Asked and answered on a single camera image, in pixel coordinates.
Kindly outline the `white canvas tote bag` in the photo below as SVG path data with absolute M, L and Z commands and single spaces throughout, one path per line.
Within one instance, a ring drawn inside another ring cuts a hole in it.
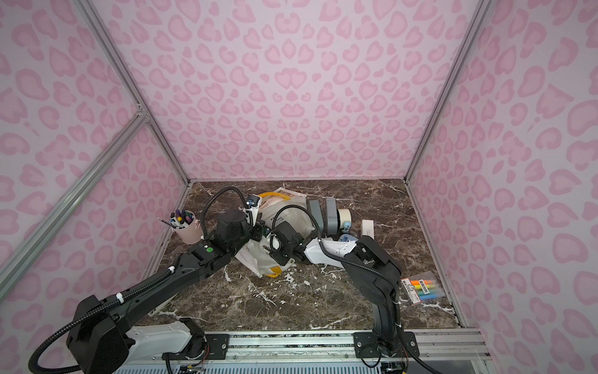
M 296 264 L 309 264 L 305 247 L 316 234 L 307 196 L 278 188 L 259 197 L 258 232 L 238 252 L 237 260 L 258 277 L 278 277 Z

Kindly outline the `light blue alarm clock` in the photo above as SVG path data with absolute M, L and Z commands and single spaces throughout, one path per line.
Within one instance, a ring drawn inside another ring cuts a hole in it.
M 350 234 L 342 234 L 339 238 L 338 238 L 339 242 L 356 242 L 358 241 L 358 238 L 354 237 L 353 235 Z

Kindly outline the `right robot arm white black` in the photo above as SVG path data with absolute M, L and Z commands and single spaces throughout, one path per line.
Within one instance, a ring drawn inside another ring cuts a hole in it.
M 305 238 L 286 222 L 270 233 L 266 240 L 269 255 L 283 264 L 295 260 L 298 263 L 343 268 L 355 288 L 372 304 L 372 331 L 376 335 L 378 351 L 387 357 L 399 352 L 396 299 L 402 272 L 397 262 L 377 241 L 367 235 L 356 241 L 319 238 L 316 229 Z

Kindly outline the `white square alarm clock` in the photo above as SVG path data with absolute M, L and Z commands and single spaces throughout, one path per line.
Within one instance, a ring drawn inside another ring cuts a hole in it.
M 375 238 L 375 223 L 373 220 L 364 219 L 361 221 L 361 235 Z

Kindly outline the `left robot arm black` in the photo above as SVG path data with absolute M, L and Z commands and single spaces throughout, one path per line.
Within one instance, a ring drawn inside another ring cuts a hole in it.
M 67 348 L 85 373 L 113 373 L 129 360 L 160 355 L 166 361 L 206 358 L 211 352 L 203 329 L 191 318 L 135 332 L 133 327 L 163 302 L 230 263 L 242 246 L 260 237 L 263 220 L 228 210 L 216 230 L 180 255 L 167 269 L 118 294 L 90 296 L 76 309 Z

